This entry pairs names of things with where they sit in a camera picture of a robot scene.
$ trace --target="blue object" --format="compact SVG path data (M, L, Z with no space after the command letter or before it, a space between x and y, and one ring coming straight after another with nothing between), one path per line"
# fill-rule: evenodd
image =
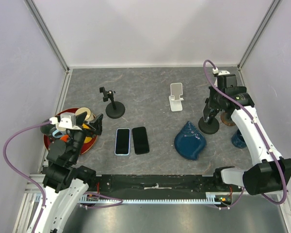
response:
M188 121L175 138L175 149L184 158L197 160L205 148L206 139L198 129Z
M232 140L233 145L239 149L243 149L243 148L247 147L247 144L244 141L242 133L239 130L237 130L234 133L231 140Z

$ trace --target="white phone stand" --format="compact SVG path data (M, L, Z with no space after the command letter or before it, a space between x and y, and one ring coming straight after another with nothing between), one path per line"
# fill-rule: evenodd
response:
M172 112L182 111L183 98L182 83L172 83L170 84L170 96L169 103Z

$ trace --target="light blue smartphone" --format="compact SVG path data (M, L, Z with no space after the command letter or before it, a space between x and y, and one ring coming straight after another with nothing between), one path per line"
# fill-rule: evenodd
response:
M116 155L129 155L130 151L130 129L117 129L115 137Z

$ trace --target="black round base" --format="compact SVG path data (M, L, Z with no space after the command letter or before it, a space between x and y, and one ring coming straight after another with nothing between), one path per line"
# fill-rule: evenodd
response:
M226 112L222 112L221 121L223 122L223 124L225 124L227 126L234 126L235 125L235 122L232 120L230 114L227 114Z
M219 130L219 122L216 118L212 120L211 124L208 124L204 122L204 118L200 118L198 122L198 127L201 130L201 132L206 133L206 134L214 134L218 132Z
M113 109L112 103L109 103L106 107L106 114L112 119L118 119L125 113L125 106L121 102L114 102L116 105L116 110Z

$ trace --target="brown round object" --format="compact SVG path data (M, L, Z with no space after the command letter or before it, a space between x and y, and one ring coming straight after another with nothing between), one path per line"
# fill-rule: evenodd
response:
M222 112L221 121L223 122L223 124L225 124L227 126L234 126L235 122L232 121L232 119L228 115L229 114L227 114L226 112Z

